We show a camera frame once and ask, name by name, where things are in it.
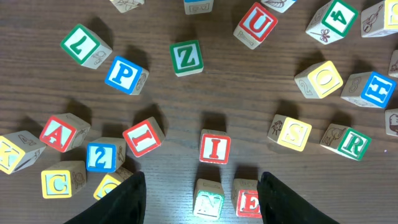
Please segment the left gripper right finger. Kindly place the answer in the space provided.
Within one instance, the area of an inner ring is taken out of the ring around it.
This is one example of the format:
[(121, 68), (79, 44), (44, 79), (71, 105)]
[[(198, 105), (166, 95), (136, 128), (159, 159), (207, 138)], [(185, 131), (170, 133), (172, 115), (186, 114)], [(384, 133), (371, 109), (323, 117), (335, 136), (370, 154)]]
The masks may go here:
[(266, 224), (338, 224), (270, 172), (262, 173), (257, 192)]

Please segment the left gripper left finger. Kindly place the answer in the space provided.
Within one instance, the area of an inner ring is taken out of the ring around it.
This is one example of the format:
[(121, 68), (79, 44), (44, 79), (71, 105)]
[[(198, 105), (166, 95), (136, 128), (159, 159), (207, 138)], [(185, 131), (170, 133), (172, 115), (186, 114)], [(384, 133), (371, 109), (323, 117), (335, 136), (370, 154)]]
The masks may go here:
[(143, 224), (145, 211), (146, 180), (139, 171), (65, 224)]

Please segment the red E block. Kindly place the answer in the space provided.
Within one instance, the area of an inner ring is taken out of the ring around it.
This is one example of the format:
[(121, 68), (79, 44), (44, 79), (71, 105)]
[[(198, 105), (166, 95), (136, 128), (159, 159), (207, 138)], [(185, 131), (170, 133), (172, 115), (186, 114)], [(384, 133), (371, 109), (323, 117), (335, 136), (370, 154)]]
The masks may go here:
[(234, 179), (231, 199), (237, 217), (262, 218), (256, 180)]

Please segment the green N block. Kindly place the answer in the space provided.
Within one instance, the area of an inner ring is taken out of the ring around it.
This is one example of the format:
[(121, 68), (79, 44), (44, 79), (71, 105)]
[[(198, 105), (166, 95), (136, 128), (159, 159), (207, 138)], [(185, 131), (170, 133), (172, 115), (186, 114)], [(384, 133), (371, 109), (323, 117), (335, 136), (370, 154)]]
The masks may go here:
[(224, 190), (220, 182), (198, 179), (193, 197), (193, 215), (207, 220), (218, 220), (224, 200)]

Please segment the green R block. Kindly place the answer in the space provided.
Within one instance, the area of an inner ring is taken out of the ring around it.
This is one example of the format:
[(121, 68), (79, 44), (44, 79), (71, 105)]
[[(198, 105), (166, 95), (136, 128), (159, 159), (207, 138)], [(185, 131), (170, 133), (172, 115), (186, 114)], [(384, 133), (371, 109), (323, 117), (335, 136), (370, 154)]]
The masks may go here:
[(349, 127), (330, 124), (320, 140), (320, 145), (348, 159), (361, 161), (372, 139)]

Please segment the red U block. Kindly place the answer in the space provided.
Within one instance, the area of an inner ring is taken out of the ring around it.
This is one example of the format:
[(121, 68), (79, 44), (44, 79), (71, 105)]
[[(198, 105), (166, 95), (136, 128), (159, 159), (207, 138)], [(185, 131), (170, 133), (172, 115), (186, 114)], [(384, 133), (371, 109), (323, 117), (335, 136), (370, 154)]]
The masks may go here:
[(254, 50), (264, 42), (277, 23), (273, 14), (255, 2), (238, 23), (233, 35), (246, 47)]

